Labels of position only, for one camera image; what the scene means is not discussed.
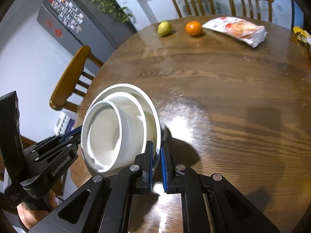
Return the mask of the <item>person's left hand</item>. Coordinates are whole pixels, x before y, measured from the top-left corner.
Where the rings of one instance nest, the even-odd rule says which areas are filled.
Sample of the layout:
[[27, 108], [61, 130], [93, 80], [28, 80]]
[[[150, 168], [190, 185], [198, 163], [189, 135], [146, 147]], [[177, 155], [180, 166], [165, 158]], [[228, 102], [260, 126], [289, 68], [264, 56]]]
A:
[[[58, 206], [55, 193], [52, 190], [48, 192], [48, 203], [51, 207], [51, 211]], [[17, 206], [17, 212], [20, 224], [25, 232], [28, 232], [28, 230], [34, 227], [39, 221], [50, 213], [45, 210], [29, 210], [24, 203], [20, 203]]]

